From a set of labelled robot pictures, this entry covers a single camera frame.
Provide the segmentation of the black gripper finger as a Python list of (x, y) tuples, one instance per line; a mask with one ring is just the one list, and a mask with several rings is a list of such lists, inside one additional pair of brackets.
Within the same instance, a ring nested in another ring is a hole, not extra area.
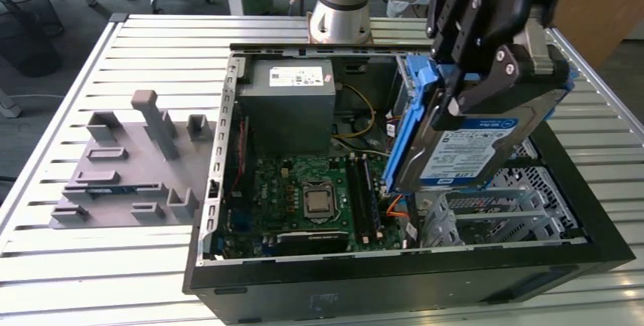
[(445, 73), (441, 104), (432, 115), (437, 131), (481, 125), (532, 131), (570, 91), (569, 65), (545, 42), (540, 15), (530, 9), (525, 26), (512, 43), (468, 55)]
[(465, 73), (489, 72), (497, 47), (489, 43), (497, 6), (498, 0), (429, 0), (426, 30), (434, 63)]

